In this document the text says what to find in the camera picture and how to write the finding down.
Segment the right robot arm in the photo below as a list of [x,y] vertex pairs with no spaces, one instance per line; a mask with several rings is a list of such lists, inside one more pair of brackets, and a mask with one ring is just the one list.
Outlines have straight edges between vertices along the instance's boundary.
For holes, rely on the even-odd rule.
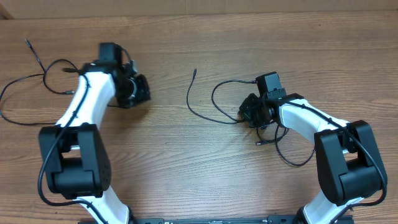
[[295,216],[279,216],[279,223],[352,223],[348,210],[386,199],[387,174],[367,122],[335,118],[297,93],[288,95],[276,72],[254,83],[259,94],[250,94],[239,107],[243,120],[252,128],[275,123],[294,130],[314,145],[316,155],[320,192]]

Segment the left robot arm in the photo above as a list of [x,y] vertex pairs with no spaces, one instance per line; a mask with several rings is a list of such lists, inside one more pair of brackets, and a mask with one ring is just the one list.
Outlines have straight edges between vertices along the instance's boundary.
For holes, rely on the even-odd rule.
[[129,206],[111,187],[111,163],[99,128],[112,100],[129,109],[150,100],[144,75],[126,49],[114,42],[99,45],[99,57],[78,74],[78,89],[65,114],[39,133],[43,159],[37,180],[40,199],[53,207],[79,204],[95,223],[135,223]]

